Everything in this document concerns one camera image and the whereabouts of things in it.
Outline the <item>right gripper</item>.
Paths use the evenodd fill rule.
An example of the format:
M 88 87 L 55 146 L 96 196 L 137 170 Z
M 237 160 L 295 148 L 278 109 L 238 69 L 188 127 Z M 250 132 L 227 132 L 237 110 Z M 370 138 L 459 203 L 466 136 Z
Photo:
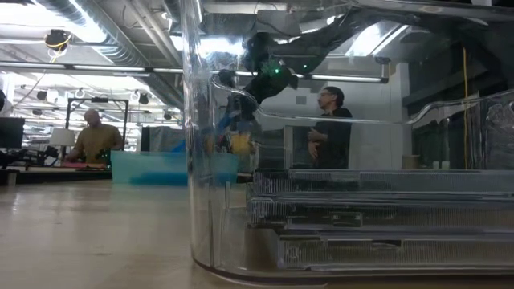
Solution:
M 270 52 L 276 42 L 267 32 L 258 32 L 246 42 L 243 66 L 252 74 L 252 81 L 244 90 L 252 95 L 230 94 L 227 97 L 226 117 L 229 120 L 254 119 L 254 112 L 266 98 L 282 92 L 287 86 L 298 88 L 298 78 Z

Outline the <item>teal plastic bin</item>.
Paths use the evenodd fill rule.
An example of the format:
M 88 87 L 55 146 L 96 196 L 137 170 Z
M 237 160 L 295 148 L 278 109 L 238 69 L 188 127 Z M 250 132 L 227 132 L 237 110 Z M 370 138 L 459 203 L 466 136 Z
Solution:
M 130 177 L 149 172 L 214 177 L 219 173 L 238 174 L 239 170 L 239 158 L 229 153 L 214 153 L 207 158 L 188 158 L 185 153 L 116 151 L 111 154 L 111 162 L 112 181 L 124 185 L 131 185 L 128 183 Z

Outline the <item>clear plastic bin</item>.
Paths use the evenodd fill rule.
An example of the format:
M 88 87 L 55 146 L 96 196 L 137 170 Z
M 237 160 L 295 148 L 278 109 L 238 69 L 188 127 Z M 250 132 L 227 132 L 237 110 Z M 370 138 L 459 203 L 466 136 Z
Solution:
M 352 124 L 349 167 L 359 170 L 514 171 L 514 0 L 182 0 L 187 157 L 233 154 L 230 137 L 251 135 L 238 181 L 190 176 L 194 261 L 250 284 L 365 289 L 514 289 L 514 267 L 385 271 L 279 269 L 265 241 L 276 235 L 355 238 L 511 236 L 514 231 L 279 230 L 247 225 L 257 197 L 336 199 L 505 198 L 441 193 L 285 193 L 258 195 L 257 170 L 284 168 L 284 127 L 320 121 Z M 406 16 L 382 21 L 328 54 L 312 75 L 388 77 L 388 83 L 302 80 L 265 99 L 251 121 L 221 133 L 227 97 L 253 74 L 243 66 L 246 41 L 268 32 L 280 44 L 323 28 L 350 8 Z M 352 118 L 322 117 L 320 92 L 340 88 Z

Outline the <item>person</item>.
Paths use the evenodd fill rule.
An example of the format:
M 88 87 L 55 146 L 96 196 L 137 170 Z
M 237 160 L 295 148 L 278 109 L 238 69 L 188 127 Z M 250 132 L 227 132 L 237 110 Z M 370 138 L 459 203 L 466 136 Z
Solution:
M 233 154 L 249 155 L 252 151 L 251 135 L 235 133 L 230 137 L 230 147 Z
M 328 118 L 352 118 L 343 107 L 345 95 L 340 88 L 328 86 L 320 92 L 318 104 Z M 308 133 L 308 151 L 316 169 L 347 169 L 352 124 L 320 121 Z
M 87 127 L 78 135 L 74 148 L 65 156 L 66 162 L 76 162 L 83 158 L 87 164 L 105 164 L 100 153 L 105 150 L 121 150 L 124 146 L 122 135 L 117 127 L 103 124 L 98 111 L 90 108 L 84 113 Z

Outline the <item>grey cover cloth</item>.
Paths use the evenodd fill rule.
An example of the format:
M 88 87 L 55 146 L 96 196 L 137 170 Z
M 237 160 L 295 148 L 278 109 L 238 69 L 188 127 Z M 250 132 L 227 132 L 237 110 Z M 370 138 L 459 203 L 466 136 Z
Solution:
M 183 129 L 167 126 L 143 127 L 141 129 L 141 151 L 172 152 L 184 139 Z

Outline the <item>pink flat object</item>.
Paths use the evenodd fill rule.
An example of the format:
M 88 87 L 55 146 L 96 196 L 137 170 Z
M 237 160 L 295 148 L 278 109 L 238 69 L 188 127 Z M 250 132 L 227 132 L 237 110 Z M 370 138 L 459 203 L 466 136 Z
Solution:
M 76 168 L 76 169 L 106 169 L 106 164 L 97 164 L 97 163 L 79 163 L 79 162 L 63 162 L 61 167 L 66 168 Z

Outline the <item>white table lamp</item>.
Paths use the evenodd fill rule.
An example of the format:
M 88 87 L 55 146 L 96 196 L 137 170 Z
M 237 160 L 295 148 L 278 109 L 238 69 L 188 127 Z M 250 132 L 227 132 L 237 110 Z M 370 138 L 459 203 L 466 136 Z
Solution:
M 75 145 L 75 132 L 67 128 L 54 128 L 49 140 L 51 146 L 60 147 L 62 157 L 67 155 L 67 149 Z

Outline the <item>dark background table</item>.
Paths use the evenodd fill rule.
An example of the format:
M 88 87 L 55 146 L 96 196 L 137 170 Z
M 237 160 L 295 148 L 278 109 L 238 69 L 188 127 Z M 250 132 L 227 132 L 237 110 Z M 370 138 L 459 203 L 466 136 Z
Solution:
M 0 169 L 0 186 L 96 180 L 112 180 L 112 172 L 108 170 L 53 168 Z

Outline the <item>black monitor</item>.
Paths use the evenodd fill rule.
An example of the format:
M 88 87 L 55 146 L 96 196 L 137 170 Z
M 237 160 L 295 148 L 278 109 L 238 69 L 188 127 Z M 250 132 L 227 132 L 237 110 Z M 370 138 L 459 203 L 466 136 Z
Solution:
M 0 149 L 20 149 L 25 119 L 0 117 Z

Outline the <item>silver air duct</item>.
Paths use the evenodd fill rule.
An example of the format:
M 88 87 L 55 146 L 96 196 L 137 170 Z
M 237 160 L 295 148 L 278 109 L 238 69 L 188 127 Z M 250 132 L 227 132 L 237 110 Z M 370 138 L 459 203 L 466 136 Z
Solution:
M 147 59 L 95 0 L 31 0 L 67 20 L 74 35 L 118 66 L 143 67 Z
M 165 10 L 173 23 L 181 22 L 181 0 L 162 0 Z

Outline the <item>black metal stand frame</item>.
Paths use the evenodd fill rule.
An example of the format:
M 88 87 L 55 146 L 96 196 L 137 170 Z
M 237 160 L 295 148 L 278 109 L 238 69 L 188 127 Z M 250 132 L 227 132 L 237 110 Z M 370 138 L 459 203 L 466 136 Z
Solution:
M 108 97 L 84 97 L 84 98 L 78 98 L 78 97 L 72 97 L 67 99 L 67 111 L 66 111 L 66 118 L 65 118 L 65 129 L 69 129 L 70 121 L 71 121 L 71 113 L 76 110 L 76 107 L 73 107 L 72 104 L 76 101 L 80 102 L 80 105 L 84 102 L 91 102 L 91 103 L 102 103 L 107 104 L 109 102 L 112 103 L 123 103 L 124 108 L 120 108 L 120 111 L 124 113 L 124 119 L 123 119 L 123 133 L 122 133 L 122 146 L 121 150 L 124 150 L 125 147 L 125 141 L 126 141 L 126 132 L 127 132 L 127 123 L 128 123 L 128 116 L 129 116 L 129 101 L 128 100 L 121 100 L 121 99 L 111 99 Z

